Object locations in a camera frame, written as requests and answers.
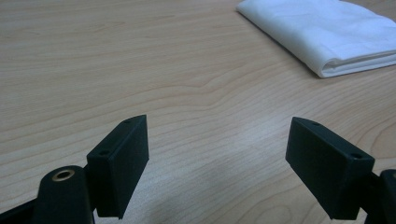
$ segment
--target wood grain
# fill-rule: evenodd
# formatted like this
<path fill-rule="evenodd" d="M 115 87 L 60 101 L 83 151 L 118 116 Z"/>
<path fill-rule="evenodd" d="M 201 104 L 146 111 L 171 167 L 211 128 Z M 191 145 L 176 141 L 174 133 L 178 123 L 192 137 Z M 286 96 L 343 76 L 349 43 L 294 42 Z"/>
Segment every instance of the wood grain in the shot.
<path fill-rule="evenodd" d="M 237 0 L 0 2 L 0 212 L 148 115 L 150 161 L 124 220 L 329 220 L 284 160 L 293 116 L 396 168 L 395 67 L 319 79 Z M 394 0 L 355 1 L 396 20 Z"/>

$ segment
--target screw hole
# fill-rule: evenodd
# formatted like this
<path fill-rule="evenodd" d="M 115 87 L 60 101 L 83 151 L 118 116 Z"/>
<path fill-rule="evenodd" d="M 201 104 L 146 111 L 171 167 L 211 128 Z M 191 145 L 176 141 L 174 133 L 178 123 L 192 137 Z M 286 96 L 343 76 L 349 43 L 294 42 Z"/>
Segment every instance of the screw hole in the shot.
<path fill-rule="evenodd" d="M 108 153 L 110 153 L 109 150 L 104 150 L 104 151 L 99 152 L 99 155 L 105 156 L 105 155 L 107 155 Z"/>
<path fill-rule="evenodd" d="M 352 153 L 352 154 L 350 154 L 354 159 L 361 159 L 362 158 L 362 156 L 361 156 L 361 154 L 358 154 L 358 153 Z"/>
<path fill-rule="evenodd" d="M 58 173 L 56 173 L 53 177 L 52 180 L 55 182 L 61 182 L 64 181 L 74 175 L 74 170 L 62 170 Z"/>

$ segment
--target black 3d-printed part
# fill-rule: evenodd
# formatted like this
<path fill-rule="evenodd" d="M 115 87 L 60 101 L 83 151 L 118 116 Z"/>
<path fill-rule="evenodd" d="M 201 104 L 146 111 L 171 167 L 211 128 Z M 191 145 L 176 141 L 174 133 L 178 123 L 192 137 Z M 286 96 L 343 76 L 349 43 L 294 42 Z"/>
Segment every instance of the black 3d-printed part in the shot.
<path fill-rule="evenodd" d="M 388 223 L 396 223 L 396 170 L 381 173 L 380 201 Z"/>
<path fill-rule="evenodd" d="M 33 211 L 35 209 L 35 199 L 12 208 L 0 215 L 1 224 L 30 224 Z"/>
<path fill-rule="evenodd" d="M 35 200 L 32 224 L 92 224 L 85 171 L 65 166 L 45 175 Z"/>
<path fill-rule="evenodd" d="M 121 122 L 87 160 L 90 196 L 98 216 L 122 218 L 149 161 L 146 116 Z"/>
<path fill-rule="evenodd" d="M 293 118 L 286 160 L 330 218 L 356 219 L 359 184 L 375 159 L 326 127 Z"/>

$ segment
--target wooden table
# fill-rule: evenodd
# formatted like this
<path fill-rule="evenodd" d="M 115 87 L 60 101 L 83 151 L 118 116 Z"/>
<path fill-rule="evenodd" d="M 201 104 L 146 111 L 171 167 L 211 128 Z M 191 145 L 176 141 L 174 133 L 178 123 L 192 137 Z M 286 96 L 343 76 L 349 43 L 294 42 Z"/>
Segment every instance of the wooden table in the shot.
<path fill-rule="evenodd" d="M 238 2 L 2 1 L 0 212 L 147 114 L 124 220 L 97 223 L 355 223 L 330 221 L 290 169 L 290 121 L 329 127 L 377 174 L 396 168 L 396 67 L 319 79 Z M 396 20 L 394 0 L 355 2 Z"/>

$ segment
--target folded white cloth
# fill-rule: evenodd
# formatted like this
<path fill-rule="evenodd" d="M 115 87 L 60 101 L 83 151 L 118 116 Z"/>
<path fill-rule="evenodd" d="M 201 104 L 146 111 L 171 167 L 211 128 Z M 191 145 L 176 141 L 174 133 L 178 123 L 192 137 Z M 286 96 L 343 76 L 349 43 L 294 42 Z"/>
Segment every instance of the folded white cloth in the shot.
<path fill-rule="evenodd" d="M 237 10 L 320 77 L 396 64 L 396 23 L 339 0 L 245 0 Z"/>

